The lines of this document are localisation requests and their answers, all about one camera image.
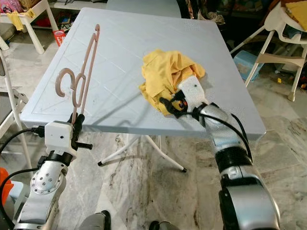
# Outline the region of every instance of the white chair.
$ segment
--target white chair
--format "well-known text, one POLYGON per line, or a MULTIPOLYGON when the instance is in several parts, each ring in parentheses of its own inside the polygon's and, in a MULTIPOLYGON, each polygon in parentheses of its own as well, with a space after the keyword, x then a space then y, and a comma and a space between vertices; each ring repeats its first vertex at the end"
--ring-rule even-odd
POLYGON ((251 40, 253 37, 255 37, 257 34, 259 34, 264 29, 267 31, 270 31, 267 40, 265 41, 258 58, 248 76, 248 78, 245 81, 245 86, 247 87, 250 80, 252 79, 255 70, 259 63, 283 63, 283 64, 293 64, 298 67, 294 83, 292 85, 291 92, 288 95, 288 99, 290 101, 295 100, 295 90, 298 84, 299 77, 302 72, 302 68, 305 63, 306 54, 307 54, 307 40, 301 38, 301 34, 296 34, 292 38, 287 38, 283 36, 283 30, 286 25, 289 25, 297 30, 305 32, 305 30, 293 19, 291 19, 287 13, 285 12, 285 7, 281 7, 281 3, 279 2, 276 7, 269 13, 268 17, 266 18, 264 25, 257 30, 255 33, 253 33, 250 37, 245 39, 241 44, 239 44, 236 48, 234 48, 230 53, 235 52, 239 48, 241 48, 245 43, 247 43, 249 40, 251 40), (274 54, 268 54, 265 53, 265 50, 267 49, 273 34, 275 31, 278 33, 279 40, 287 43, 292 44, 300 44, 303 47, 303 52, 300 57, 288 57, 288 56, 279 56, 274 54))
MULTIPOLYGON (((8 97, 10 99, 10 104, 11 104, 11 107, 12 107, 12 111, 6 116, 6 118, 0 124, 0 138, 9 129, 9 127, 13 124, 14 121, 16 122, 16 124, 18 126, 18 131, 22 130, 23 127, 22 127, 22 123, 21 123, 20 118, 19 118, 19 113, 21 112, 25 103, 27 103, 26 96, 24 96, 24 95, 22 95, 22 94, 18 93, 17 91, 14 91, 12 89, 11 80, 10 80, 10 77, 9 77, 9 74, 8 74, 5 59, 4 59, 4 56, 2 54, 2 51, 0 50, 0 78, 2 78, 2 77, 4 78, 4 81, 5 81, 8 97)), ((24 149, 26 165, 29 169, 31 169, 32 166, 31 166, 30 156, 29 156, 27 144, 26 144, 25 137, 24 137, 23 133, 20 135, 20 139, 21 139, 22 146, 23 146, 23 149, 24 149)))
MULTIPOLYGON (((32 42, 35 46, 36 51, 39 54, 43 54, 44 48, 40 44, 40 42, 39 42, 39 40, 38 40, 38 38, 37 38, 37 36, 36 36, 36 34, 35 34, 35 32, 34 32, 30 23, 33 22, 41 13, 43 13, 44 11, 47 11, 52 30, 56 31, 56 30, 59 30, 59 29, 58 29, 56 21, 54 20, 51 9, 49 7, 48 0, 41 0, 38 4, 36 4, 34 7, 32 7, 32 10, 35 13, 34 18, 29 18, 25 15, 19 15, 19 18, 21 20, 21 23, 26 26, 28 33, 29 33, 29 35, 32 39, 32 42)), ((0 22, 1 23, 12 23, 5 13, 0 14, 0 22)), ((8 49, 8 46, 5 43, 3 43, 2 38, 0 38, 0 48, 3 49, 3 50, 8 49)))

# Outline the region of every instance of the table surface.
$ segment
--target table surface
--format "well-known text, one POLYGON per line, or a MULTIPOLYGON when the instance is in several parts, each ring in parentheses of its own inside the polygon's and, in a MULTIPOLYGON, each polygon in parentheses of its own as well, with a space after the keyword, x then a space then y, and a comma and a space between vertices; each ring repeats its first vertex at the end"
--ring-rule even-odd
POLYGON ((176 0, 108 0, 106 9, 181 18, 176 0))
POLYGON ((59 71, 80 72, 96 24, 101 33, 85 107, 84 131, 206 138, 190 117, 164 117, 141 95, 142 58, 155 49, 179 50, 206 69, 201 80, 206 98, 242 121, 248 137, 265 133, 223 38, 213 22, 83 8, 21 114, 27 126, 68 120, 72 112, 70 78, 64 98, 56 95, 59 71))

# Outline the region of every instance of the yellow cloth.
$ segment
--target yellow cloth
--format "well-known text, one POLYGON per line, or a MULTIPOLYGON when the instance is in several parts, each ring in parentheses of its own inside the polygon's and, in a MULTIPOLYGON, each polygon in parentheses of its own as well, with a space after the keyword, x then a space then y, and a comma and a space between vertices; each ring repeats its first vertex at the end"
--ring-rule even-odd
POLYGON ((172 99, 177 85, 191 75, 198 79, 205 75, 204 68, 179 51, 164 52, 160 49, 143 58, 142 75, 146 82, 139 86, 144 98, 157 110, 168 115, 160 97, 172 99))
POLYGON ((290 17, 297 21, 307 31, 307 1, 286 3, 290 17))
POLYGON ((18 31, 23 30, 23 28, 24 28, 24 26, 21 23, 21 20, 19 18, 19 15, 25 15, 25 16, 30 17, 30 18, 35 17, 35 13, 33 12, 33 10, 31 8, 28 9, 28 11, 24 12, 24 13, 18 13, 16 11, 14 11, 13 13, 6 13, 6 15, 9 17, 10 21, 13 23, 13 25, 16 27, 16 29, 18 31))

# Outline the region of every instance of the orange object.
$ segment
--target orange object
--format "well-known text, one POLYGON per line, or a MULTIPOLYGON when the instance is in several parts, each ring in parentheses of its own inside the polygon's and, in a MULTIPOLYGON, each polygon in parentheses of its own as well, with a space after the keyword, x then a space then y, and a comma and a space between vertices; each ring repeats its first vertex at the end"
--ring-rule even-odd
MULTIPOLYGON (((4 168, 0 168, 0 184, 9 176, 8 172, 4 168)), ((5 183, 2 191, 2 205, 5 205, 5 201, 9 196, 10 190, 14 187, 10 180, 5 183)))
POLYGON ((61 46, 65 38, 65 33, 62 30, 53 31, 54 38, 57 41, 58 46, 61 46))

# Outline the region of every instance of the marble floor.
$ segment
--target marble floor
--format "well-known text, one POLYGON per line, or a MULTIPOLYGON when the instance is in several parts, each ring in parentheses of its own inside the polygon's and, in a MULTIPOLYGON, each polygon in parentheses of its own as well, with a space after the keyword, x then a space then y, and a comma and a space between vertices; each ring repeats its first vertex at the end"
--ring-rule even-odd
MULTIPOLYGON (((51 32, 38 30, 46 52, 38 55, 28 34, 19 34, 5 51, 13 87, 31 96, 57 51, 51 32)), ((307 93, 297 90, 296 101, 286 96, 288 84, 276 83, 270 66, 260 72, 248 90, 267 128, 258 142, 252 141, 254 164, 280 208, 283 230, 307 229, 307 93)), ((31 160, 44 154, 43 140, 28 136, 31 160)), ((80 149, 69 167, 67 186, 60 198, 55 228, 77 229, 82 220, 107 209, 115 230, 145 230, 152 220, 169 220, 182 230, 222 230, 217 165, 207 140, 162 137, 162 150, 184 165, 178 172, 155 154, 144 138, 121 158, 104 167, 97 162, 125 144, 126 135, 83 132, 80 140, 94 145, 80 149)), ((21 151, 18 144, 10 150, 21 151)), ((21 154, 3 154, 1 167, 9 172, 24 165, 21 154)), ((16 180, 28 181, 28 175, 16 180)))

